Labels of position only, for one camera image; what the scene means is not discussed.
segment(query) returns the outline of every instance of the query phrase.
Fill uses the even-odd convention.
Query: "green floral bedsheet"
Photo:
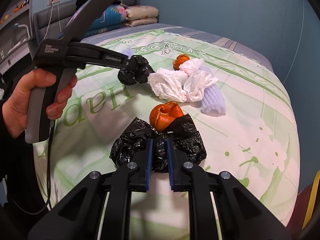
[[[230,171],[286,225],[299,183],[299,142],[290,99],[278,78],[257,61],[203,41],[164,30],[151,30],[107,40],[102,47],[122,51],[129,46],[153,69],[172,69],[181,53],[205,60],[219,78],[227,114],[200,112],[201,102],[179,103],[189,113],[207,150],[201,166],[209,172]],[[118,70],[87,65],[77,72],[78,84],[52,144],[54,204],[90,171],[116,169],[109,158],[113,142],[137,116],[149,120],[164,100],[148,84],[124,87]],[[36,173],[46,200],[47,142],[34,145]],[[153,174],[147,194],[132,195],[131,239],[188,239],[188,196],[170,190],[168,174]]]

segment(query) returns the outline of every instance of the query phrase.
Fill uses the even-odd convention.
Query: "orange object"
[[[158,132],[162,132],[174,119],[183,115],[178,103],[170,101],[154,107],[150,112],[149,121]]]
[[[187,55],[187,54],[181,54],[181,55],[179,55],[179,56],[177,56],[177,59],[175,59],[174,61],[173,61],[173,68],[175,69],[175,70],[179,70],[179,66],[182,64],[182,63],[184,63],[184,62],[186,62],[187,60],[189,60],[190,58],[189,58],[189,56]]]

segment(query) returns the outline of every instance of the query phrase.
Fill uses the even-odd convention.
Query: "yellow object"
[[[309,204],[308,204],[306,216],[304,218],[302,229],[307,225],[307,223],[311,219],[313,210],[315,208],[317,193],[320,194],[320,192],[318,192],[318,189],[320,186],[319,181],[320,181],[320,171],[317,172],[315,179],[313,181],[313,184],[312,184],[311,194],[310,194],[310,198],[309,198]]]

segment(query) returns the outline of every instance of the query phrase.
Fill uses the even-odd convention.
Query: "crumpled black bag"
[[[149,65],[146,58],[140,55],[133,55],[131,59],[137,62],[137,68],[135,70],[120,69],[118,72],[118,79],[121,84],[131,86],[139,82],[140,84],[148,82],[148,76],[155,71]]]
[[[157,132],[147,122],[135,118],[114,142],[110,158],[119,167],[132,161],[133,154],[147,147],[148,138],[154,140],[152,166],[155,172],[168,172],[166,139],[172,137],[174,147],[187,154],[190,162],[201,163],[207,153],[200,133],[189,114],[176,118],[163,132]]]

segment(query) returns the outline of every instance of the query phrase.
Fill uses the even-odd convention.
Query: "wall socket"
[[[49,1],[48,1],[48,6],[51,5],[51,1],[52,1],[52,0],[49,0]],[[57,2],[60,2],[60,0],[53,0],[52,3],[55,4],[55,3],[57,3]]]

